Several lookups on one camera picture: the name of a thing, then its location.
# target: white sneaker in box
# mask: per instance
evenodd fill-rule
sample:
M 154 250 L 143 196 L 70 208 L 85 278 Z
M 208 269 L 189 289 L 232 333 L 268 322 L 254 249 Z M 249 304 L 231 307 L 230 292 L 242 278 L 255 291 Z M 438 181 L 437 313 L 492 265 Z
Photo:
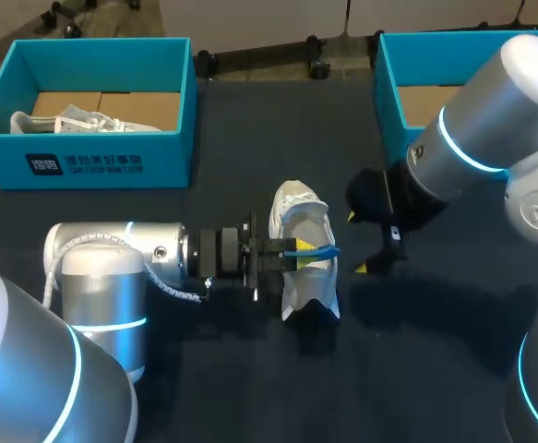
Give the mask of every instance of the white sneaker in box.
M 270 238 L 299 238 L 314 247 L 335 245 L 330 228 L 328 205 L 300 181 L 281 185 L 272 205 L 269 219 Z M 283 272 L 285 287 L 281 304 L 282 319 L 317 299 L 337 317 L 336 295 L 338 259 L 317 261 L 296 272 Z
M 69 134 L 91 132 L 156 132 L 157 127 L 122 122 L 101 113 L 89 113 L 73 104 L 55 117 L 32 117 L 16 111 L 10 117 L 10 134 Z

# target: chair wheel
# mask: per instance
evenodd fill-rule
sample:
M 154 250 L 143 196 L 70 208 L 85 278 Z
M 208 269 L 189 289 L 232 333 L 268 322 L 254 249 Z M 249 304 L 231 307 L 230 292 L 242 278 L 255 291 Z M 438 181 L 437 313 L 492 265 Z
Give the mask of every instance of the chair wheel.
M 76 23 L 70 23 L 66 26 L 66 29 L 64 30 L 65 39 L 79 39 L 81 36 L 82 31 L 80 26 L 78 26 Z

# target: logo on box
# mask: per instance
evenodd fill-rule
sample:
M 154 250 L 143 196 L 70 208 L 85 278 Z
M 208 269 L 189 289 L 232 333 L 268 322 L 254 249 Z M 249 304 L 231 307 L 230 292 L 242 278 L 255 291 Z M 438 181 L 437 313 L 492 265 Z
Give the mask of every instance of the logo on box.
M 35 175 L 63 175 L 64 171 L 54 154 L 27 154 L 30 169 Z

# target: cardboard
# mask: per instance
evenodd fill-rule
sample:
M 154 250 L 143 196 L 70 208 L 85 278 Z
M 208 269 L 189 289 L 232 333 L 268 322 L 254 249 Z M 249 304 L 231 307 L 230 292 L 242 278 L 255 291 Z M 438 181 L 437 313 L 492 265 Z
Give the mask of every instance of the cardboard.
M 400 86 L 401 107 L 408 126 L 427 126 L 461 86 Z
M 177 92 L 40 92 L 34 117 L 59 115 L 74 104 L 84 111 L 99 112 L 124 122 L 175 131 L 180 114 Z
M 32 110 L 33 117 L 59 115 L 68 104 L 73 104 L 91 113 L 98 111 L 100 92 L 40 92 Z
M 180 93 L 104 92 L 99 113 L 124 122 L 154 126 L 162 131 L 175 131 L 180 114 Z

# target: screw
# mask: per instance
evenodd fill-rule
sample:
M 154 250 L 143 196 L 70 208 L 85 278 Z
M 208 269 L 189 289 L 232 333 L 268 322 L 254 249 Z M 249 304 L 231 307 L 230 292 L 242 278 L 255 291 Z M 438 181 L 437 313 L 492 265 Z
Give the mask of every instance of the screw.
M 158 246 L 154 249 L 154 256 L 156 258 L 166 257 L 166 248 L 164 246 Z
M 414 154 L 415 159 L 420 159 L 424 155 L 424 146 L 419 145 L 414 148 L 412 148 L 412 152 Z

